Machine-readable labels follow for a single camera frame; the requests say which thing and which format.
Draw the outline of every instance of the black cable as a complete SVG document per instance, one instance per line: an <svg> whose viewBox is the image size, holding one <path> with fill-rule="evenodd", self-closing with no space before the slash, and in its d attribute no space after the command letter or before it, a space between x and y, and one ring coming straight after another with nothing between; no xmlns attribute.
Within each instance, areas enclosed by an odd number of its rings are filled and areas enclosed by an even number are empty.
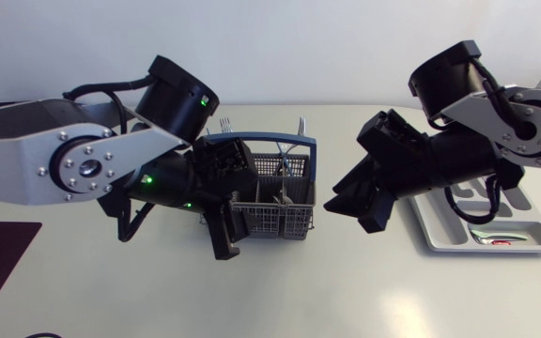
<svg viewBox="0 0 541 338"><path fill-rule="evenodd" d="M135 235L139 226L146 218L147 214L155 207L153 203L145 203L141 210L137 210L137 215L131 221L131 200L127 199L121 217L118 217L118 239L122 242L128 242Z"/></svg>
<svg viewBox="0 0 541 338"><path fill-rule="evenodd" d="M485 224L489 223L496 217L498 209L500 208L500 183L498 182L497 177L491 176L486 179L486 192L487 199L489 200L489 212L487 215L483 216L473 216L463 210L461 210L456 204L455 198L452 195L452 190L450 187L443 189L444 195L446 196L446 201L455 212L458 217L461 219L473 223L473 224Z"/></svg>
<svg viewBox="0 0 541 338"><path fill-rule="evenodd" d="M472 58L471 63L475 66L475 69L479 75L483 76L486 80L482 82L484 89L486 90L487 97L492 103L492 107L496 111L496 114L512 129L515 130L515 134L524 140L529 140L534 137L534 132L531 127L528 127L523 120L515 114L513 106L504 95L504 87L500 86L492 74L484 67L484 65L477 58Z"/></svg>
<svg viewBox="0 0 541 338"><path fill-rule="evenodd" d="M139 89L151 85L155 81L156 79L153 76L148 75L143 79L124 83L84 84L72 89L70 92L63 93L62 96L67 100L76 100L91 93Z"/></svg>
<svg viewBox="0 0 541 338"><path fill-rule="evenodd" d="M31 334L26 338L62 338L62 336L59 336L55 333L43 332L43 333Z"/></svg>
<svg viewBox="0 0 541 338"><path fill-rule="evenodd" d="M120 133L126 134L127 133L127 115L125 113L124 105L122 105L122 101L118 98L116 94L113 92L103 92L105 95L109 96L110 99L112 99L112 102L116 106L116 109L118 110L118 118L120 119Z"/></svg>
<svg viewBox="0 0 541 338"><path fill-rule="evenodd" d="M449 128L448 126L440 126L435 121L430 120L430 119L427 120L427 123L429 124L429 126L431 126L431 128L436 129L438 131L447 131Z"/></svg>

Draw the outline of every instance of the white table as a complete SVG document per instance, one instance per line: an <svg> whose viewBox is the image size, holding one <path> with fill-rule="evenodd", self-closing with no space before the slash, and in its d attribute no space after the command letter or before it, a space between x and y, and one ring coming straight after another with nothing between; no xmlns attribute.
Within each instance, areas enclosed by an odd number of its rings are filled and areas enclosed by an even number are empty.
<svg viewBox="0 0 541 338"><path fill-rule="evenodd" d="M363 123L386 106L222 106L235 131L317 138L316 229L304 242L252 239L215 261L199 217L156 207L135 238L97 202L0 203L0 221L43 227L0 292L0 337L541 337L541 254L433 253L407 201L366 235L322 204L364 155ZM428 131L425 116L397 109ZM541 211L541 171L522 183Z"/></svg>

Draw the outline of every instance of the blue basket handle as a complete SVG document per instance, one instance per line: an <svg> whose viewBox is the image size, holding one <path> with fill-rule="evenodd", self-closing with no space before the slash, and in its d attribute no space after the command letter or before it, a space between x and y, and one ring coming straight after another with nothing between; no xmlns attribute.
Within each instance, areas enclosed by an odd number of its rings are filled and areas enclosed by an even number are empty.
<svg viewBox="0 0 541 338"><path fill-rule="evenodd" d="M202 137L212 144L240 138L243 141L281 142L298 146L308 146L310 148L310 180L315 181L317 179L317 140L312 137L282 132L255 131L223 132Z"/></svg>

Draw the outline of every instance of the metal bolt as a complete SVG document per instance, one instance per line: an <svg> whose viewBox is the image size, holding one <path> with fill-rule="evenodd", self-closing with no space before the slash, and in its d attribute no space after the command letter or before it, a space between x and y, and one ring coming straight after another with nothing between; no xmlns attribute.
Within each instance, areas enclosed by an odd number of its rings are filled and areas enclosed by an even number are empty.
<svg viewBox="0 0 541 338"><path fill-rule="evenodd" d="M39 175L40 177L44 177L44 176L47 176L49 172L47 171L47 168L45 167L40 167L39 169L37 169L37 175Z"/></svg>

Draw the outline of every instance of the white wall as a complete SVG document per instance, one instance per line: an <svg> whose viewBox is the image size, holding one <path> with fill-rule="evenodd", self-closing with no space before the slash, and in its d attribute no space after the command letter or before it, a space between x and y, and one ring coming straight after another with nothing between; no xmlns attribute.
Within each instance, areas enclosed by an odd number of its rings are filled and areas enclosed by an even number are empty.
<svg viewBox="0 0 541 338"><path fill-rule="evenodd" d="M0 100L136 79L162 54L223 103L418 107L410 73L468 38L501 83L541 78L541 0L0 0Z"/></svg>

